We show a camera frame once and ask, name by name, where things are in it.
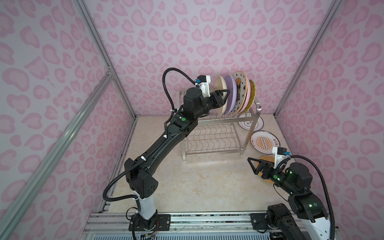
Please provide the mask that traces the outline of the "white star cartoon plate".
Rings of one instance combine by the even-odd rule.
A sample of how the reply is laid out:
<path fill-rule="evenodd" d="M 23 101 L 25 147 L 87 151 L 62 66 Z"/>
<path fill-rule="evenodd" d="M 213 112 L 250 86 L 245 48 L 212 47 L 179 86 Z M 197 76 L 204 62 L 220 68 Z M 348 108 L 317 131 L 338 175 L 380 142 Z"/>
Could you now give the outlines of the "white star cartoon plate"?
<path fill-rule="evenodd" d="M 247 96 L 247 89 L 248 89 L 248 78 L 242 71 L 235 72 L 232 77 L 234 78 L 236 82 L 236 101 L 235 106 L 233 108 L 232 113 L 237 114 L 240 112 L 240 110 L 243 108 L 243 105 L 245 103 L 245 99 Z"/>

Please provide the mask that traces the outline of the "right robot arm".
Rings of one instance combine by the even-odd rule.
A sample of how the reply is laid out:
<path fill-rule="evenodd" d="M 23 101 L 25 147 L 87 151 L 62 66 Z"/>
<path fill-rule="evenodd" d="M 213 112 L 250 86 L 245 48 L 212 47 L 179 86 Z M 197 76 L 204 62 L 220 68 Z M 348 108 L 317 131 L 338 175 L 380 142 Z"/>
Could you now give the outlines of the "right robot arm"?
<path fill-rule="evenodd" d="M 309 168 L 302 163 L 286 164 L 292 159 L 308 162 L 318 173 L 325 202 L 311 190 L 313 176 Z M 288 203 L 291 211 L 296 214 L 313 240 L 333 240 L 336 236 L 335 215 L 325 178 L 319 167 L 310 159 L 300 155 L 283 156 L 280 162 L 269 162 L 262 159 L 248 158 L 255 175 L 273 182 L 274 187 L 288 193 Z"/>

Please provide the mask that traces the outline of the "purple shell-shaped plate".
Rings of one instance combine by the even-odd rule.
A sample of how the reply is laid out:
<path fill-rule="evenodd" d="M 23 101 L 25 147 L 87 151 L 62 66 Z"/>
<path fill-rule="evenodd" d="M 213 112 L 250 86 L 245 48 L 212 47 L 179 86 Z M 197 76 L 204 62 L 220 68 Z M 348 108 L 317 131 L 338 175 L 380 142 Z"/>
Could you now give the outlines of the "purple shell-shaped plate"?
<path fill-rule="evenodd" d="M 227 84 L 227 90 L 230 91 L 229 97 L 227 99 L 227 107 L 224 111 L 224 114 L 229 114 L 235 107 L 236 97 L 237 97 L 237 84 L 235 79 L 231 75 L 226 75 L 224 80 Z"/>

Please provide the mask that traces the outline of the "orange woven plate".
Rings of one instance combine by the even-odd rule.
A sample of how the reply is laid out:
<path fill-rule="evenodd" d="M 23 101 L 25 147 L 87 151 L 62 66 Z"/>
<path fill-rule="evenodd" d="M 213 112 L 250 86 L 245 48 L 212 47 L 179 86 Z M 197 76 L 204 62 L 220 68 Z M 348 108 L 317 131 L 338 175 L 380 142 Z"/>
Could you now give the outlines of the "orange woven plate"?
<path fill-rule="evenodd" d="M 275 183 L 274 181 L 269 179 L 269 177 L 272 177 L 272 175 L 268 175 L 268 176 L 266 175 L 269 172 L 270 168 L 273 168 L 274 165 L 275 165 L 274 157 L 262 156 L 262 157 L 260 157 L 260 160 L 263 161 L 264 165 L 263 165 L 263 169 L 258 173 L 258 175 L 263 180 L 265 180 L 267 183 L 277 184 L 278 186 L 281 186 L 283 184 L 283 180 L 282 179 L 280 179 L 280 181 L 278 183 Z"/>

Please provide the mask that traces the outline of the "yellow woven plate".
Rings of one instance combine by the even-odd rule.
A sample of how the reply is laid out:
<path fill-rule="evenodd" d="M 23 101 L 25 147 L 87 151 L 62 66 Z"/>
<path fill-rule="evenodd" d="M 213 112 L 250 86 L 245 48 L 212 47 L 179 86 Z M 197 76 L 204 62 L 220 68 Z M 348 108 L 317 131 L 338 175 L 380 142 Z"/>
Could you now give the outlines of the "yellow woven plate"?
<path fill-rule="evenodd" d="M 250 98 L 249 98 L 249 102 L 248 102 L 247 107 L 245 108 L 244 112 L 247 112 L 252 108 L 254 101 L 255 101 L 255 98 L 256 98 L 256 91 L 257 90 L 256 90 L 256 85 L 255 85 L 253 80 L 250 80 L 250 87 L 251 87 L 250 88 Z"/>

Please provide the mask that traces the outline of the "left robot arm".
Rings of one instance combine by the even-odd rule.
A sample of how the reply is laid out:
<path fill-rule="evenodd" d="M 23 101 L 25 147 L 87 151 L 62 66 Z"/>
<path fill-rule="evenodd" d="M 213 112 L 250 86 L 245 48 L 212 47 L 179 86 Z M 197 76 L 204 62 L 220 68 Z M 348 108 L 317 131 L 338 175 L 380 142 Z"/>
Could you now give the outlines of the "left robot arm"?
<path fill-rule="evenodd" d="M 199 88 L 190 88 L 184 95 L 182 109 L 173 116 L 164 133 L 135 160 L 128 159 L 125 170 L 131 170 L 125 177 L 138 197 L 139 215 L 144 221 L 153 221 L 157 209 L 154 203 L 154 192 L 159 183 L 153 175 L 160 163 L 171 152 L 171 150 L 184 140 L 198 125 L 198 119 L 218 109 L 227 102 L 229 90 L 216 90 L 204 97 Z"/>

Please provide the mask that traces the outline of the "pink bear plate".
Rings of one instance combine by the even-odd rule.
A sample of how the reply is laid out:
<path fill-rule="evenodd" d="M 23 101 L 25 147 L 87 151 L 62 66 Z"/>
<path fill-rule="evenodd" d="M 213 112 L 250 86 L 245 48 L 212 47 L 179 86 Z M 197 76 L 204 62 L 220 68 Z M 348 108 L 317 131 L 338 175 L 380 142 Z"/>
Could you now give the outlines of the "pink bear plate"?
<path fill-rule="evenodd" d="M 246 94 L 245 101 L 244 101 L 244 104 L 241 108 L 240 113 L 242 113 L 246 109 L 246 107 L 249 103 L 249 100 L 250 100 L 250 96 L 251 96 L 251 83 L 250 83 L 249 79 L 247 79 L 247 84 L 248 84 L 247 85 L 247 94 Z"/>

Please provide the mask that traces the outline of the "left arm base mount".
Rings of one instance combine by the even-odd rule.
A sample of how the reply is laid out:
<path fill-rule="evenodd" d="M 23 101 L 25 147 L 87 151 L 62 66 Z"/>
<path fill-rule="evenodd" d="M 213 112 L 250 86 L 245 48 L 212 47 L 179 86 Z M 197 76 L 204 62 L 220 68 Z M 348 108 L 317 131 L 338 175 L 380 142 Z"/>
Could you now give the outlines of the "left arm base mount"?
<path fill-rule="evenodd" d="M 129 220 L 129 230 L 135 232 L 169 231 L 171 225 L 171 215 L 158 214 L 158 212 L 155 212 L 149 220 L 145 220 L 140 214 L 134 214 Z"/>

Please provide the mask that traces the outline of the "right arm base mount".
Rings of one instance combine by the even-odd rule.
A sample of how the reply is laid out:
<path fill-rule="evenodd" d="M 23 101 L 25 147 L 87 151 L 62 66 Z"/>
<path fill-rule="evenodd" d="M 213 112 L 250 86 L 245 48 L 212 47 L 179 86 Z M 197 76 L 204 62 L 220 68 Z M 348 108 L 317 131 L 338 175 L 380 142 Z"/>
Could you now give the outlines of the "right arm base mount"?
<path fill-rule="evenodd" d="M 250 214 L 251 224 L 253 230 L 264 234 L 271 230 L 280 230 L 276 224 L 272 224 L 271 221 L 267 220 L 266 213 L 252 213 Z"/>

